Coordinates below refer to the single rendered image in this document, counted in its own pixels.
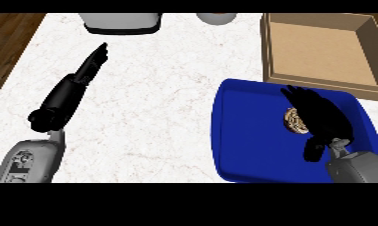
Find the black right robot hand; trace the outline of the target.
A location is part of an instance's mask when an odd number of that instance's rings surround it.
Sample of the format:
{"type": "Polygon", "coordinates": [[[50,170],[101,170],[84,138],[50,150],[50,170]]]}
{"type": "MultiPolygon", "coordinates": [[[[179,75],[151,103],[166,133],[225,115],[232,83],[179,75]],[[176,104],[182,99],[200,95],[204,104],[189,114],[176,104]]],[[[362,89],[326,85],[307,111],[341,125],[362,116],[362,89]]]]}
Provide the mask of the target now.
{"type": "Polygon", "coordinates": [[[288,85],[281,89],[312,137],[306,141],[303,157],[306,162],[318,162],[325,147],[334,141],[349,145],[355,141],[352,123],[337,107],[313,90],[288,85]]]}

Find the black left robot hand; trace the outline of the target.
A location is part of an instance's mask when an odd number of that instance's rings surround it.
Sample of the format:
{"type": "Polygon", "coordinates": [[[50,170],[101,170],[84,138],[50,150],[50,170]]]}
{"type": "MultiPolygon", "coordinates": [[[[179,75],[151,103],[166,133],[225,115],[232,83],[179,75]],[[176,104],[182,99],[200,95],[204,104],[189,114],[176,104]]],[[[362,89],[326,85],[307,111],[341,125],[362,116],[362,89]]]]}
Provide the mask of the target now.
{"type": "Polygon", "coordinates": [[[75,73],[70,73],[52,89],[42,106],[28,116],[31,129],[40,133],[61,130],[78,108],[84,92],[108,60],[104,43],[86,58],[75,73]]]}

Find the blue plastic tray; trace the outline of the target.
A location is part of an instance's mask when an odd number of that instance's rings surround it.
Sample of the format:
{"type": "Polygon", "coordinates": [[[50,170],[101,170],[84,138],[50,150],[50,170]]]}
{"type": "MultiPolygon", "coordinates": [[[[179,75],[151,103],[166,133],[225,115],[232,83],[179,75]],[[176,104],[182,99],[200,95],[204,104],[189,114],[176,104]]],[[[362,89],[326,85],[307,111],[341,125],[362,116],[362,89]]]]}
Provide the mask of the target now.
{"type": "MultiPolygon", "coordinates": [[[[303,158],[310,136],[293,133],[284,126],[291,104],[281,84],[228,79],[213,105],[211,148],[220,177],[233,182],[332,183],[326,170],[329,151],[312,163],[303,158]]],[[[350,153],[371,151],[378,155],[378,132],[355,96],[321,89],[346,114],[355,133],[350,153]]]]}

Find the brown cardboard box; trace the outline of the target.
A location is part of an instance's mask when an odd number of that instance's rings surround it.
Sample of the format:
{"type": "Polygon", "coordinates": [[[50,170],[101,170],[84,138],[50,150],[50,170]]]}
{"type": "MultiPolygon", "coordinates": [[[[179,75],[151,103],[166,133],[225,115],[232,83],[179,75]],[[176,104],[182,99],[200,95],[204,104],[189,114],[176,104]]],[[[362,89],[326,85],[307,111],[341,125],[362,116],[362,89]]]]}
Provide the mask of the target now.
{"type": "Polygon", "coordinates": [[[352,13],[262,16],[263,79],[378,92],[378,23],[352,13]]]}

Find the grey appliance with black base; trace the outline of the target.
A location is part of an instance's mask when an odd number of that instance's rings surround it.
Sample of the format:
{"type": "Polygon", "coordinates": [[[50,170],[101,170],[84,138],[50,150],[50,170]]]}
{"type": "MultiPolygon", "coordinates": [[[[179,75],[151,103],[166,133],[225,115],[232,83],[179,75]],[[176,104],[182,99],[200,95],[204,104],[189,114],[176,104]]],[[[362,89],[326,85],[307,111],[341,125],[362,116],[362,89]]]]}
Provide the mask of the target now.
{"type": "Polygon", "coordinates": [[[145,35],[161,27],[161,13],[80,13],[84,28],[92,34],[145,35]]]}

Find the grey round container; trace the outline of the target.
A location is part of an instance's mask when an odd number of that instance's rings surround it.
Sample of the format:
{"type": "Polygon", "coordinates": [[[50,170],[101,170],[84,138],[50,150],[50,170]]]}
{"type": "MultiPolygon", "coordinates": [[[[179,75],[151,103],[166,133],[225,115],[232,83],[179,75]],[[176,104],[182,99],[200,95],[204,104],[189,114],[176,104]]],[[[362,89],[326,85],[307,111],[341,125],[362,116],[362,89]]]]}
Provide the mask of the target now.
{"type": "Polygon", "coordinates": [[[235,13],[198,13],[200,20],[210,25],[226,25],[236,18],[235,13]]]}

